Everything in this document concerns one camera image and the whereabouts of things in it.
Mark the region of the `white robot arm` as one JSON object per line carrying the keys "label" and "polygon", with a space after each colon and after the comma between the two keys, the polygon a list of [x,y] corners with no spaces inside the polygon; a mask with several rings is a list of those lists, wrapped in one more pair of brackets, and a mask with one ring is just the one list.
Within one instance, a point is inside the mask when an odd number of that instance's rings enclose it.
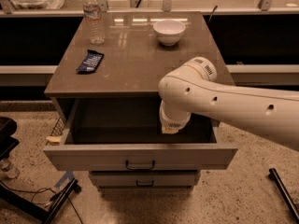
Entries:
{"label": "white robot arm", "polygon": [[162,132],[178,133],[192,114],[224,122],[294,150],[299,149],[299,92],[223,85],[204,57],[165,75],[158,85]]}

